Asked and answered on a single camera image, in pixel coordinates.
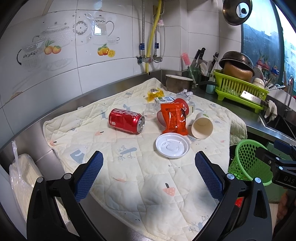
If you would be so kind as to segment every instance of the green dish rack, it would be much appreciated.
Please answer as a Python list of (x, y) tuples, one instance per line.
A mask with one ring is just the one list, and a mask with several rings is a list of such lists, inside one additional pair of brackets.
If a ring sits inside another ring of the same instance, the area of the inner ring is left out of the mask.
[(265, 100), (267, 94), (269, 93), (267, 90), (262, 89), (251, 83), (248, 83), (246, 81), (239, 80), (237, 78), (225, 74), (221, 74), (220, 70), (217, 69), (214, 70), (213, 74), (216, 77), (216, 82), (218, 84), (215, 90), (218, 94), (218, 100), (222, 101), (226, 97), (227, 99), (236, 101), (238, 103), (255, 109), (255, 113), (257, 114), (261, 110), (264, 110), (264, 106), (240, 98), (240, 95), (243, 91), (246, 91), (260, 98), (261, 100)]

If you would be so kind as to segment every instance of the quilted mat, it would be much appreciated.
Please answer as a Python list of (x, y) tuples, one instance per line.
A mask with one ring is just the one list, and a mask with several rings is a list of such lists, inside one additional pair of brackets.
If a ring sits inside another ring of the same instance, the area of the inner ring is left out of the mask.
[(202, 150), (227, 172), (229, 145), (247, 137), (245, 123), (228, 109), (192, 96), (196, 109), (186, 119), (190, 128), (199, 112), (206, 113), (214, 130), (205, 140), (190, 135), (189, 152), (178, 159), (161, 156), (155, 140), (164, 128), (146, 121), (141, 134), (134, 135), (110, 127), (112, 109), (143, 114), (147, 92), (160, 88), (165, 96), (176, 96), (155, 78), (127, 91), (63, 114), (43, 125), (48, 145), (59, 157), (66, 172), (74, 172), (99, 150), (104, 165), (90, 194), (110, 214), (152, 240), (192, 240), (216, 207), (194, 164)]

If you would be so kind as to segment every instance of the kitchen knife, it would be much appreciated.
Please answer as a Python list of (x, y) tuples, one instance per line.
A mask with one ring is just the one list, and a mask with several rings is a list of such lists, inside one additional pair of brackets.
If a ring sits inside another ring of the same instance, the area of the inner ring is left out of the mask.
[(202, 57), (205, 54), (205, 48), (202, 48), (202, 50), (200, 51), (200, 56), (197, 60), (197, 67), (201, 64), (201, 63), (205, 63), (207, 65), (207, 61), (203, 60)]
[(195, 67), (195, 66), (196, 66), (196, 60), (197, 60), (198, 57), (200, 56), (200, 52), (201, 52), (201, 50), (199, 49), (199, 50), (197, 51), (197, 53), (196, 53), (196, 55), (195, 55), (195, 57), (194, 57), (194, 59), (193, 59), (191, 65), (190, 65), (190, 67)]
[(250, 94), (249, 92), (243, 91), (241, 93), (241, 98), (251, 101), (255, 104), (259, 104), (259, 105), (263, 105), (263, 106), (267, 106), (268, 107), (268, 102), (261, 100), (260, 98), (256, 97), (255, 95)]
[(208, 76), (210, 75), (210, 73), (212, 72), (214, 66), (215, 66), (215, 63), (218, 61), (218, 56), (219, 56), (219, 53), (215, 53), (215, 55), (213, 55), (213, 61), (210, 63), (209, 65), (209, 69), (208, 69)]

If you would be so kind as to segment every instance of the cleaver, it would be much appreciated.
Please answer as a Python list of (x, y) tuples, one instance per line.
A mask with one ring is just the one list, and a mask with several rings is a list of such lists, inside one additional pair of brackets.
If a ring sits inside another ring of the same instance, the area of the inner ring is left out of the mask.
[(256, 97), (255, 95), (250, 94), (249, 92), (243, 91), (241, 93), (241, 98), (251, 101), (255, 104), (259, 104), (259, 105), (263, 105), (263, 106), (267, 106), (268, 107), (268, 102), (261, 100), (260, 98)]

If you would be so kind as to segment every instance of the coca-cola can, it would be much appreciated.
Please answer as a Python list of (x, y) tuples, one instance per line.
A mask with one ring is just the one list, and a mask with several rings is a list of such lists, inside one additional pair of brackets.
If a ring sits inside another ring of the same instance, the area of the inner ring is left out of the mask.
[(113, 109), (109, 114), (109, 124), (116, 129), (139, 134), (145, 125), (145, 117), (136, 112)]

